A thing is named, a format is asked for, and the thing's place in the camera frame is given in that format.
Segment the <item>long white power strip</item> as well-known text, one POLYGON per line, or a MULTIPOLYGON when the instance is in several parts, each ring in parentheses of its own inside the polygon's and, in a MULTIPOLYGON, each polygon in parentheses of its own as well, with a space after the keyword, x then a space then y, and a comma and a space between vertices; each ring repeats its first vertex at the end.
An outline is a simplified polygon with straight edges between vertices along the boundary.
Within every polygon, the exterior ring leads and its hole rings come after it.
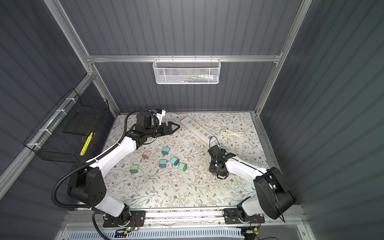
POLYGON ((213 134, 211 134, 208 130, 203 128, 190 117, 185 117, 182 119, 181 124, 184 125, 189 131, 194 133, 198 138, 203 140, 206 144, 211 144, 211 146, 218 144, 218 141, 213 137, 213 134))

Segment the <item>pink plug cube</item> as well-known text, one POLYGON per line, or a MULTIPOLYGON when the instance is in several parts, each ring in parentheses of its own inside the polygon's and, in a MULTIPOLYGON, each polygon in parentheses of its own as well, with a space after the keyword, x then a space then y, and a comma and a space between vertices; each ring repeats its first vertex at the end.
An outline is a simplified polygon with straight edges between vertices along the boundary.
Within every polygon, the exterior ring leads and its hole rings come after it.
POLYGON ((142 157, 146 160, 148 160, 152 156, 152 153, 150 151, 145 151, 142 154, 142 157))

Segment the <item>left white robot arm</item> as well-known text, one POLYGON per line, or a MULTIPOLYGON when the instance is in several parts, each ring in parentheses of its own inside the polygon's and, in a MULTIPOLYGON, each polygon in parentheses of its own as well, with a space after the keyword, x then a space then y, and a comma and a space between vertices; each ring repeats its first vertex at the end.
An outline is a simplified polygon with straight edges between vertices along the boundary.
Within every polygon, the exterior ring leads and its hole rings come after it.
POLYGON ((133 111, 125 118, 121 138, 107 150, 73 169, 69 176, 67 194, 81 202, 82 208, 92 208, 112 217, 120 217, 127 208, 114 198, 106 188, 104 177, 124 157, 133 153, 142 145, 147 145, 149 138, 172 135, 180 125, 163 122, 165 114, 155 111, 133 111))

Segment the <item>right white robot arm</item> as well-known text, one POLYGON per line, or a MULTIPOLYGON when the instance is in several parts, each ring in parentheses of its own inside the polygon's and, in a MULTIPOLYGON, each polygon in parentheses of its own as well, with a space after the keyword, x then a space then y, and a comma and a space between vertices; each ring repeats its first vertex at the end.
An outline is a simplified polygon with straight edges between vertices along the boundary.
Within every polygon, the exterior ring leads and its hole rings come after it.
POLYGON ((211 157, 209 172, 218 179, 225 180, 233 174, 254 184, 256 196, 237 204, 236 216, 240 222, 258 223, 264 215, 276 220, 296 204, 297 198, 278 168, 256 167, 218 145, 210 147, 208 153, 211 157))

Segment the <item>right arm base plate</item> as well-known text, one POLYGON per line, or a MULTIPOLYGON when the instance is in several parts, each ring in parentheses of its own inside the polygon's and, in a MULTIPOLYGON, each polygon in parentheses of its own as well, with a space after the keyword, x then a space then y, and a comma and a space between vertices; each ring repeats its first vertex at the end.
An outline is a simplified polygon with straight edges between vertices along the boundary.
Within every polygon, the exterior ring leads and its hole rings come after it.
POLYGON ((235 224, 263 224, 265 218, 263 214, 248 216, 243 210, 235 208, 225 208, 222 210, 222 215, 227 225, 235 224))

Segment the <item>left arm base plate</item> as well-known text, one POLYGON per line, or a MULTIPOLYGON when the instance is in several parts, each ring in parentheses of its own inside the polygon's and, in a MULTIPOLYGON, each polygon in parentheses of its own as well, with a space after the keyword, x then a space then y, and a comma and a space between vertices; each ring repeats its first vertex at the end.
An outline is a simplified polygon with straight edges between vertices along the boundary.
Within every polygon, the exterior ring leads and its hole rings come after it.
POLYGON ((103 217, 104 228, 139 228, 144 226, 146 211, 123 211, 118 217, 106 214, 103 217))

